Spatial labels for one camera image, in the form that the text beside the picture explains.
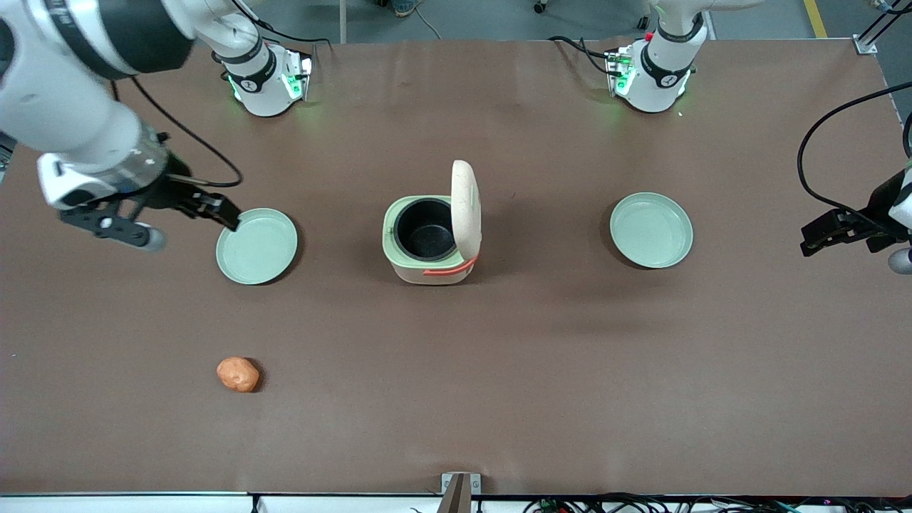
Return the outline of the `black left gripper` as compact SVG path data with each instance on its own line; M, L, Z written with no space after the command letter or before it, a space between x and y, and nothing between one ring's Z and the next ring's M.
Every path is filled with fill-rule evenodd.
M831 209L802 227L803 257L824 248L866 240L870 253L910 241L910 170L897 172L869 196L864 208L869 221L844 209Z

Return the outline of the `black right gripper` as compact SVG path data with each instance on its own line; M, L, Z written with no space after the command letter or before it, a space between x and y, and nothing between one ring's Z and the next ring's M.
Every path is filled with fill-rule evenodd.
M242 211L234 204L226 204L230 201L224 195L202 191L198 185L187 182L189 178L189 166L169 152L162 175L130 198L134 202L130 213L140 214L144 209L174 209L191 218L209 219L225 229L237 231Z

